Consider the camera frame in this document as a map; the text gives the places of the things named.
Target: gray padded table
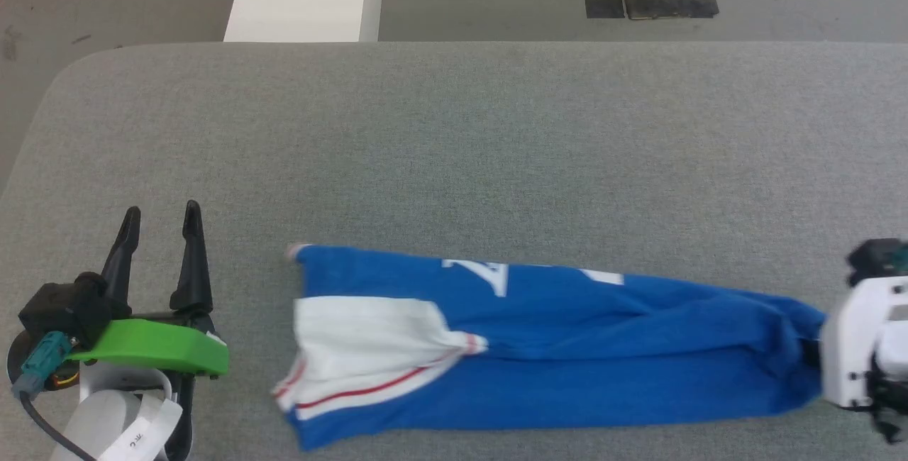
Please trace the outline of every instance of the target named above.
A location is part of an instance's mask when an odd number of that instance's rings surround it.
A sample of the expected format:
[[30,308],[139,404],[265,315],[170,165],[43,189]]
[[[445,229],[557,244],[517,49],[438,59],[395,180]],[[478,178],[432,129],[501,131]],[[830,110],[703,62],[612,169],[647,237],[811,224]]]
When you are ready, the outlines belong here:
[[[757,43],[196,44],[62,71],[0,199],[0,345],[46,281],[100,270],[143,210],[131,304],[165,309],[204,210],[231,373],[194,459],[904,459],[867,416],[395,431],[301,454],[269,396],[292,363],[292,241],[745,287],[823,310],[843,257],[908,234],[908,47]],[[608,384],[603,374],[603,384]],[[52,444],[9,393],[2,457]],[[37,406],[62,425],[75,390]]]

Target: blue cable connector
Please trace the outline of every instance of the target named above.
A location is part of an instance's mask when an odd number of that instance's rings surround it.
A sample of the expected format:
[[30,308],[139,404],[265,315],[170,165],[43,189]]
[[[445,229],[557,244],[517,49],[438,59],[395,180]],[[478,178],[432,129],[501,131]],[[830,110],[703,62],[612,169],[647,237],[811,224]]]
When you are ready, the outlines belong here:
[[45,388],[45,381],[64,363],[66,355],[72,351],[72,342],[63,332],[49,332],[22,364],[22,374],[13,383],[13,396],[19,399],[20,394],[28,394],[29,400]]

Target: cloth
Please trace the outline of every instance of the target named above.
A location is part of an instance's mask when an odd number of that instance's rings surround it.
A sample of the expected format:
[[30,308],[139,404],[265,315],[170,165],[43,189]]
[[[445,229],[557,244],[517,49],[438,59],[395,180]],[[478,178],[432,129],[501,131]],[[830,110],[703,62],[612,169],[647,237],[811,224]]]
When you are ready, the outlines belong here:
[[766,416],[820,392],[824,315],[782,296],[570,267],[306,245],[301,446],[393,428],[642,426]]

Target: green plastic bracket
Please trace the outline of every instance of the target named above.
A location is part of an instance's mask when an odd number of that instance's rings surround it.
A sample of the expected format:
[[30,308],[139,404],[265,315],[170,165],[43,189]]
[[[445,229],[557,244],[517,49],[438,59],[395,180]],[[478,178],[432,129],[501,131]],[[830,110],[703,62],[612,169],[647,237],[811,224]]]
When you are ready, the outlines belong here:
[[120,319],[107,325],[94,349],[74,351],[67,358],[221,376],[227,373],[230,355],[226,345],[189,326]]

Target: printed number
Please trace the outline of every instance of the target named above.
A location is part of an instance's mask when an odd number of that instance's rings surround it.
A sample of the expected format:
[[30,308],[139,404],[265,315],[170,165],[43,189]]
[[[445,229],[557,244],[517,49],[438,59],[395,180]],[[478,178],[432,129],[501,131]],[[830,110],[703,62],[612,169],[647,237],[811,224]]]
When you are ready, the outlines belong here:
[[476,262],[470,260],[442,260],[441,267],[466,267],[477,277],[485,280],[492,287],[495,296],[505,297],[508,294],[508,265],[497,262]]

